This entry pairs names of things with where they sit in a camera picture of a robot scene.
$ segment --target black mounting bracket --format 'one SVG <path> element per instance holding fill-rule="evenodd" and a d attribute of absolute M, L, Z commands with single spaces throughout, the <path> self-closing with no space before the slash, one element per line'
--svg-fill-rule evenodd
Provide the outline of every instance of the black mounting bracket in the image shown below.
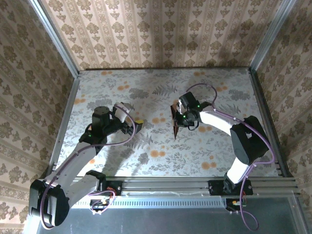
<path fill-rule="evenodd" d="M 209 193 L 212 196 L 239 196 L 240 189 L 241 189 L 242 182 L 238 183 L 235 188 L 231 190 L 230 193 L 227 193 L 224 190 L 224 180 L 209 180 L 208 187 Z M 246 180 L 244 184 L 244 192 L 246 195 L 253 195 L 253 188 L 250 180 Z"/>

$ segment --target table surface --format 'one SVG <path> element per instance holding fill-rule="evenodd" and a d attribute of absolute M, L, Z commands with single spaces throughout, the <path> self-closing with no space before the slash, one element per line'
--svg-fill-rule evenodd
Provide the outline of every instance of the table surface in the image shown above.
<path fill-rule="evenodd" d="M 110 109 L 116 102 L 134 107 L 134 119 L 143 119 L 143 129 L 123 146 L 104 147 L 78 176 L 89 170 L 107 176 L 224 176 L 235 155 L 230 136 L 210 125 L 195 131 L 179 129 L 174 139 L 170 105 L 191 85 L 207 82 L 218 90 L 216 106 L 231 115 L 256 116 L 262 123 L 247 68 L 85 71 L 72 109 L 58 166 L 72 152 L 94 108 Z M 212 101 L 213 90 L 192 90 L 200 101 Z M 116 133 L 108 142 L 128 136 Z M 262 161 L 270 160 L 267 153 Z M 277 176 L 274 165 L 258 166 L 252 176 Z"/>

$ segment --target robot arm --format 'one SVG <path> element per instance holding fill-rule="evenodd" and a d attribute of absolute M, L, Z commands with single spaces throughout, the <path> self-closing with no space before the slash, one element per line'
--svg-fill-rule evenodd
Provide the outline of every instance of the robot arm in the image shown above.
<path fill-rule="evenodd" d="M 199 126 L 200 122 L 209 124 L 231 136 L 236 158 L 225 174 L 223 181 L 223 190 L 227 194 L 230 194 L 239 185 L 252 163 L 257 158 L 264 156 L 268 151 L 265 143 L 242 123 L 237 124 L 234 120 L 217 114 L 208 102 L 200 104 L 191 92 L 179 98 L 173 121 L 175 127 L 188 127 L 189 129 L 195 126 L 196 121 L 197 126 L 195 128 Z M 245 118 L 245 122 L 258 130 L 267 139 L 256 117 Z"/>
<path fill-rule="evenodd" d="M 89 124 L 79 139 L 73 152 L 68 158 L 45 179 L 36 179 L 30 187 L 29 215 L 40 216 L 40 207 L 43 193 L 48 189 L 47 196 L 43 202 L 43 217 L 45 223 L 52 226 L 60 225 L 70 208 L 81 198 L 94 191 L 105 191 L 108 187 L 118 192 L 118 181 L 107 181 L 106 176 L 97 171 L 89 171 L 77 183 L 73 180 L 81 169 L 96 156 L 104 144 L 107 136 L 121 130 L 124 134 L 133 134 L 134 126 L 129 126 L 125 121 L 131 106 L 127 103 L 117 103 L 124 111 L 113 108 L 111 112 L 105 106 L 97 107 L 92 115 L 92 124 Z M 143 122 L 135 122 L 135 133 L 142 128 Z"/>

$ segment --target patterned wall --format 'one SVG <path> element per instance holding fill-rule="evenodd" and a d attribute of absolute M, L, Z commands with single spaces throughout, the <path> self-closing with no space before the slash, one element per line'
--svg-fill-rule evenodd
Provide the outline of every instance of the patterned wall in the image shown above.
<path fill-rule="evenodd" d="M 21 233 L 73 78 L 27 1 L 0 0 L 0 233 Z"/>
<path fill-rule="evenodd" d="M 298 0 L 258 69 L 305 205 L 312 211 L 312 1 Z"/>
<path fill-rule="evenodd" d="M 281 0 L 43 0 L 78 68 L 249 66 Z"/>

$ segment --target metal corner post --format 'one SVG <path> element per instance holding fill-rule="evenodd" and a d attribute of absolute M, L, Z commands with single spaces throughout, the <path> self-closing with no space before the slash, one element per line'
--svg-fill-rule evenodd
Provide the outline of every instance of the metal corner post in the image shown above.
<path fill-rule="evenodd" d="M 66 63 L 68 69 L 72 73 L 74 78 L 78 77 L 79 70 L 76 67 L 74 61 L 72 60 L 66 46 L 64 45 L 60 35 L 58 34 L 55 26 L 53 25 L 47 11 L 45 10 L 42 2 L 40 0 L 29 0 L 31 5 L 33 6 L 34 11 L 38 15 L 41 20 L 45 30 L 49 34 L 52 42 L 56 46 L 59 54 L 62 56 L 64 62 Z"/>
<path fill-rule="evenodd" d="M 279 6 L 274 19 L 272 20 L 258 50 L 256 51 L 254 58 L 250 64 L 250 67 L 257 70 L 265 55 L 269 51 L 270 46 L 275 40 L 279 30 L 283 26 L 290 11 L 292 10 L 296 0 L 283 0 Z"/>

